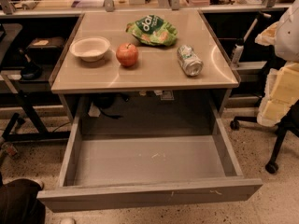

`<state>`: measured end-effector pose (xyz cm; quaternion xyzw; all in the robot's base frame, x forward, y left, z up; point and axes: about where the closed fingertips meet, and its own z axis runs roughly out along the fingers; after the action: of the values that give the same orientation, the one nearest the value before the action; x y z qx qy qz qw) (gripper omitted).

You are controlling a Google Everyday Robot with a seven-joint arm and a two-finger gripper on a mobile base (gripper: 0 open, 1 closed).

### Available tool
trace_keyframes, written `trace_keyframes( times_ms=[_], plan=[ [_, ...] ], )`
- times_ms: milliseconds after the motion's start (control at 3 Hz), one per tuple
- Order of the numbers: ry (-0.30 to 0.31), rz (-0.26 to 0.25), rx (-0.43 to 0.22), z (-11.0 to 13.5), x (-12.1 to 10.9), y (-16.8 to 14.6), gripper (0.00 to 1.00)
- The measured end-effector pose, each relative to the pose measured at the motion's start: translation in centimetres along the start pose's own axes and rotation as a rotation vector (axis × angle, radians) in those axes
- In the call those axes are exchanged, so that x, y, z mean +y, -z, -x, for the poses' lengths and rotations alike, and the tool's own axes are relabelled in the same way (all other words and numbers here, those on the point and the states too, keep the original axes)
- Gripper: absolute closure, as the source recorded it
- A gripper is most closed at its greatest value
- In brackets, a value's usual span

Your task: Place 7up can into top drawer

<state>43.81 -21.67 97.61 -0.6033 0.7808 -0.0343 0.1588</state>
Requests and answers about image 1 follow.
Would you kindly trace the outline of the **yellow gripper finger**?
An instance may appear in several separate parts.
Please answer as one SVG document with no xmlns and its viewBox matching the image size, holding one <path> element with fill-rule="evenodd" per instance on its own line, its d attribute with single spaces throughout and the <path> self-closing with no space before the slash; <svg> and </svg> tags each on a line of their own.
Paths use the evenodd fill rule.
<svg viewBox="0 0 299 224">
<path fill-rule="evenodd" d="M 290 109 L 290 104 L 264 97 L 258 109 L 257 122 L 265 127 L 273 127 L 281 122 Z"/>
<path fill-rule="evenodd" d="M 270 98 L 289 105 L 299 100 L 299 63 L 286 62 L 278 70 Z"/>
</svg>

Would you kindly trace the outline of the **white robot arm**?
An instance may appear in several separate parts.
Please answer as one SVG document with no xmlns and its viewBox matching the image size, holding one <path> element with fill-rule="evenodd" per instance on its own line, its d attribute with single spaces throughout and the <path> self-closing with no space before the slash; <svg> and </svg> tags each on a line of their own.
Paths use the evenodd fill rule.
<svg viewBox="0 0 299 224">
<path fill-rule="evenodd" d="M 257 115 L 259 124 L 273 127 L 299 100 L 299 0 L 293 2 L 279 21 L 258 34 L 255 42 L 273 45 L 275 55 L 286 62 L 281 68 L 270 69 Z"/>
</svg>

